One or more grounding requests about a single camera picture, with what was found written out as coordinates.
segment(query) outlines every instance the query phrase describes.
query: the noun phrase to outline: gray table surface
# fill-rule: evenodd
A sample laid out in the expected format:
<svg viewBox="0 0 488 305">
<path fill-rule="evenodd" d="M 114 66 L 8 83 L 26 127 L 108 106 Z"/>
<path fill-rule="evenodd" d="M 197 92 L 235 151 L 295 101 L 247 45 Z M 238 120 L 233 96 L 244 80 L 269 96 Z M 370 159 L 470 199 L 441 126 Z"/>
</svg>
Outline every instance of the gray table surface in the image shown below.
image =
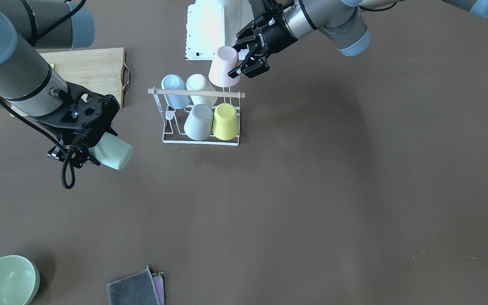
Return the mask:
<svg viewBox="0 0 488 305">
<path fill-rule="evenodd" d="M 0 108 L 0 257 L 33 305 L 107 304 L 146 265 L 169 305 L 488 304 L 488 19 L 441 1 L 366 13 L 368 50 L 320 33 L 242 79 L 238 147 L 163 144 L 147 88 L 184 60 L 191 1 L 89 0 L 91 48 L 125 47 L 126 168 L 77 170 Z"/>
</svg>

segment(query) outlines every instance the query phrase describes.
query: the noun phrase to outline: cup rack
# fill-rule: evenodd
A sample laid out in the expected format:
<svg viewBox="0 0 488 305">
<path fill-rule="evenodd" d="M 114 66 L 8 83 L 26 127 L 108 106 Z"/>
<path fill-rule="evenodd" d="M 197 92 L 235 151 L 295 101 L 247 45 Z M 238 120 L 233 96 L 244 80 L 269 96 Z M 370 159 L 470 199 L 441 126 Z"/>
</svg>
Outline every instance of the cup rack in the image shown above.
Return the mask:
<svg viewBox="0 0 488 305">
<path fill-rule="evenodd" d="M 191 111 L 192 104 L 186 106 L 184 109 L 174 109 L 171 108 L 165 98 L 163 98 L 164 103 L 161 103 L 161 98 L 159 98 L 159 94 L 157 91 L 161 91 L 160 89 L 148 89 L 148 93 L 153 95 L 155 100 L 155 104 L 159 110 L 159 114 L 161 114 L 161 118 L 163 119 L 163 133 L 161 140 L 163 143 L 180 143 L 180 144 L 207 144 L 207 145 L 226 145 L 226 146 L 238 146 L 240 143 L 240 125 L 241 125 L 241 116 L 240 116 L 240 100 L 244 97 L 244 94 L 239 92 L 231 92 L 231 88 L 228 88 L 228 91 L 225 92 L 225 88 L 223 88 L 222 92 L 219 92 L 220 95 L 223 93 L 232 93 L 232 95 L 236 97 L 223 97 L 223 99 L 218 98 L 218 101 L 212 106 L 212 110 L 214 111 L 217 106 L 222 103 L 229 103 L 235 106 L 236 108 L 236 115 L 238 116 L 238 134 L 233 139 L 228 141 L 223 141 L 215 137 L 212 132 L 206 140 L 203 141 L 194 141 L 190 139 L 186 133 L 184 132 L 184 123 L 188 118 L 189 112 Z M 188 91 L 188 90 L 179 90 L 181 91 L 182 95 L 197 95 L 197 91 Z"/>
</svg>

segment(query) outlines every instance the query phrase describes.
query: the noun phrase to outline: black band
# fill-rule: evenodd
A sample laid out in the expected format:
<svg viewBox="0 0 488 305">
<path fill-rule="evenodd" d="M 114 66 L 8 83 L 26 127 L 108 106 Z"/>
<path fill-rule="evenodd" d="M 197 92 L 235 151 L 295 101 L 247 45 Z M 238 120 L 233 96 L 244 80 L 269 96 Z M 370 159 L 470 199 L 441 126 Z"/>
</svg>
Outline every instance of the black band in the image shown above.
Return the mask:
<svg viewBox="0 0 488 305">
<path fill-rule="evenodd" d="M 306 8 L 304 7 L 304 0 L 300 0 L 299 4 L 300 4 L 300 10 L 302 10 L 304 17 L 308 21 L 308 24 L 310 24 L 310 27 L 312 27 L 312 29 L 314 29 L 314 31 L 317 30 L 316 26 L 312 22 L 312 19 L 310 19 L 310 16 L 308 16 L 308 12 L 306 11 Z"/>
<path fill-rule="evenodd" d="M 46 85 L 48 85 L 51 78 L 52 78 L 52 68 L 50 66 L 48 66 L 48 74 L 46 75 L 46 78 L 44 79 L 42 84 L 39 85 L 39 87 L 37 87 L 37 89 L 33 90 L 29 94 L 24 95 L 23 97 L 5 98 L 5 99 L 8 100 L 9 102 L 21 102 L 23 100 L 30 99 L 30 98 L 34 97 L 35 95 L 39 94 L 44 88 L 46 88 Z"/>
<path fill-rule="evenodd" d="M 34 47 L 37 45 L 37 34 L 38 34 L 38 29 L 37 29 L 37 21 L 35 21 L 35 14 L 33 14 L 33 10 L 31 9 L 31 6 L 29 6 L 29 3 L 27 3 L 25 0 L 20 0 L 22 4 L 25 7 L 25 11 L 28 12 L 28 17 L 29 17 L 29 25 L 31 25 L 31 38 L 28 40 L 28 43 Z"/>
</svg>

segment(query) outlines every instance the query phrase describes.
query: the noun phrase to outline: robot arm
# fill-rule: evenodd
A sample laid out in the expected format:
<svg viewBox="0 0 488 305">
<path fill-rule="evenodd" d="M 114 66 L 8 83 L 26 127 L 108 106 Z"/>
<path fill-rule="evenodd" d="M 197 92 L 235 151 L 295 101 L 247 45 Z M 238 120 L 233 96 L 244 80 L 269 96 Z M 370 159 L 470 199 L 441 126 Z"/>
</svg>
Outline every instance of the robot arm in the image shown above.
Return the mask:
<svg viewBox="0 0 488 305">
<path fill-rule="evenodd" d="M 0 96 L 56 136 L 57 145 L 48 155 L 62 161 L 64 169 L 69 165 L 73 176 L 73 168 L 81 168 L 86 161 L 123 168 L 130 159 L 132 147 L 118 139 L 111 128 L 119 110 L 116 98 L 64 81 L 32 46 L 91 45 L 93 20 L 89 12 L 84 10 L 82 16 L 62 23 L 62 29 L 68 30 L 58 30 L 61 39 L 58 31 L 39 39 L 36 34 L 40 31 L 39 23 L 53 23 L 61 18 L 61 13 L 69 14 L 74 7 L 68 3 L 0 0 L 0 9 Z M 62 181 L 68 189 L 74 183 L 68 186 L 64 174 Z"/>
<path fill-rule="evenodd" d="M 488 0 L 443 0 L 483 18 L 488 17 Z M 309 33 L 319 30 L 345 56 L 360 54 L 370 43 L 370 33 L 360 15 L 359 6 L 375 7 L 393 0 L 249 0 L 254 20 L 239 31 L 233 46 L 248 49 L 242 63 L 229 72 L 235 78 L 249 78 L 267 72 L 267 58 Z"/>
</svg>

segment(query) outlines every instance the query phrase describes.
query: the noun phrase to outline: gray cloth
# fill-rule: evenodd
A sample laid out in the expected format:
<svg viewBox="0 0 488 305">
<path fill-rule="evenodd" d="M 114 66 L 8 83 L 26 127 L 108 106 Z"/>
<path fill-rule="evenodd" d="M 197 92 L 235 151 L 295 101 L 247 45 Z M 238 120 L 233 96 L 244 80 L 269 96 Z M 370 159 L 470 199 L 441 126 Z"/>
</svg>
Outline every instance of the gray cloth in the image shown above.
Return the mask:
<svg viewBox="0 0 488 305">
<path fill-rule="evenodd" d="M 150 269 L 107 285 L 110 305 L 161 305 Z"/>
</svg>

